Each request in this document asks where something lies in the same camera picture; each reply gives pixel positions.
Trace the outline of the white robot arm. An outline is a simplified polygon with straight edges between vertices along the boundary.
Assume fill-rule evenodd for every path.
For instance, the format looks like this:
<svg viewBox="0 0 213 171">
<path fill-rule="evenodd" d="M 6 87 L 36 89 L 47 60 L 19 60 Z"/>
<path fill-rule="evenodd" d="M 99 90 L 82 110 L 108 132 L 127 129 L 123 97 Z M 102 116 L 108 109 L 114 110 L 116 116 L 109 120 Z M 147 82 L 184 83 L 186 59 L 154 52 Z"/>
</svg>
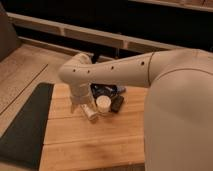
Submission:
<svg viewBox="0 0 213 171">
<path fill-rule="evenodd" d="M 93 64 L 80 53 L 59 70 L 73 102 L 89 85 L 146 87 L 146 171 L 213 171 L 213 53 L 176 49 Z"/>
</svg>

